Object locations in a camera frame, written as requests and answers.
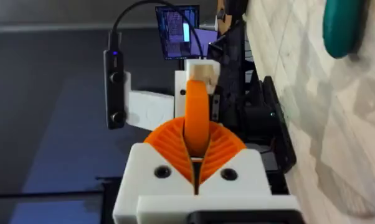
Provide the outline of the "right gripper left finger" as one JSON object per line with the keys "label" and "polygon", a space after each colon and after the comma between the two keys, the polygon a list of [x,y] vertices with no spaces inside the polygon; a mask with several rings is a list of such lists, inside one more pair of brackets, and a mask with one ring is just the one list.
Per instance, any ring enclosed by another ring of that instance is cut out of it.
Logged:
{"label": "right gripper left finger", "polygon": [[157,127],[132,145],[113,208],[115,223],[137,223],[142,196],[194,195],[194,171],[183,138],[184,118]]}

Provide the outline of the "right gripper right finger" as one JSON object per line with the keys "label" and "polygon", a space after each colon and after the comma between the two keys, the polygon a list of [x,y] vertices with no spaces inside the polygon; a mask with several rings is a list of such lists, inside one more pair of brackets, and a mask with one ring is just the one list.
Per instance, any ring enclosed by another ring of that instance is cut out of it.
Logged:
{"label": "right gripper right finger", "polygon": [[199,174],[199,195],[271,195],[262,157],[230,130],[210,123]]}

